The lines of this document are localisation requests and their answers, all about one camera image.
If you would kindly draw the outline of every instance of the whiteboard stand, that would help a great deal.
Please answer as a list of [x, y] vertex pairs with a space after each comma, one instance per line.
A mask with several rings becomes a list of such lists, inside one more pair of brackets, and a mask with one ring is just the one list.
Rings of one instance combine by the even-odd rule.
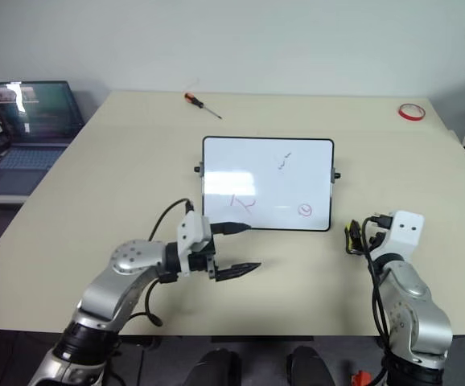
[[205, 137], [203, 214], [254, 229], [331, 227], [334, 142], [327, 138]]

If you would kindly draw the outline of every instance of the floor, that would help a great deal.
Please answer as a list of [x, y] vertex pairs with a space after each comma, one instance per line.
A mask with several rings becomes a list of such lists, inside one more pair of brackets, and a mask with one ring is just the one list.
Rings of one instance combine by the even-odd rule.
[[[27, 384], [45, 352], [58, 339], [57, 334], [0, 331], [0, 386]], [[285, 358], [301, 344], [315, 348], [325, 360], [339, 386], [350, 385], [350, 375], [363, 369], [375, 375], [380, 367], [381, 350], [372, 337], [313, 337], [312, 340], [276, 341], [274, 339], [235, 338], [236, 342], [216, 342], [211, 337], [145, 337], [143, 348], [137, 343], [123, 343], [121, 354], [113, 359], [114, 371], [127, 385], [176, 386], [208, 351], [225, 347], [242, 359], [242, 385], [287, 385]], [[139, 364], [144, 362], [139, 383]], [[116, 380], [106, 382], [119, 386]], [[447, 360], [445, 386], [465, 385], [465, 336], [456, 337]]]

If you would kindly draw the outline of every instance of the screwdriver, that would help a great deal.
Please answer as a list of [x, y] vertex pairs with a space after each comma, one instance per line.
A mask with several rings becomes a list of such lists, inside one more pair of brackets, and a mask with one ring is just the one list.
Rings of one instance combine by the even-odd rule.
[[193, 95], [192, 93], [190, 92], [186, 92], [184, 94], [184, 99], [186, 99], [186, 102], [188, 103], [191, 103], [192, 105], [195, 105], [197, 106], [199, 109], [206, 109], [207, 111], [209, 111], [211, 114], [213, 114], [215, 117], [219, 118], [219, 119], [222, 119], [222, 117], [220, 115], [218, 115], [217, 113], [215, 113], [214, 111], [211, 111], [210, 109], [208, 109], [206, 106], [204, 106], [204, 103], [199, 101], [197, 98], [195, 98], [195, 95]]

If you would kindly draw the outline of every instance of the table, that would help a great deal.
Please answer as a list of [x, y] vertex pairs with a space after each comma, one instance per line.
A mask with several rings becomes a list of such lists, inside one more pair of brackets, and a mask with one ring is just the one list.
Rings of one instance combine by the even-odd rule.
[[[374, 335], [366, 264], [344, 252], [344, 225], [375, 211], [426, 217], [414, 266], [465, 334], [465, 151], [427, 99], [112, 92], [25, 202], [0, 239], [0, 329], [61, 331], [88, 283], [121, 243], [146, 238], [161, 211], [200, 205], [193, 167], [205, 135], [332, 138], [329, 232], [217, 236], [216, 261], [260, 261], [239, 279], [206, 273], [155, 288], [162, 328], [131, 321], [124, 334]], [[419, 122], [397, 115], [421, 105]], [[175, 240], [182, 209], [157, 237]]]

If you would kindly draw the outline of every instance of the red tape roll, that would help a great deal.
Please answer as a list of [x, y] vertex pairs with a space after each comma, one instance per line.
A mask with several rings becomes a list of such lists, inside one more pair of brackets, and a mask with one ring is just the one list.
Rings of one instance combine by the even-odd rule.
[[419, 105], [404, 103], [399, 106], [399, 115], [409, 121], [420, 121], [426, 116], [426, 111]]

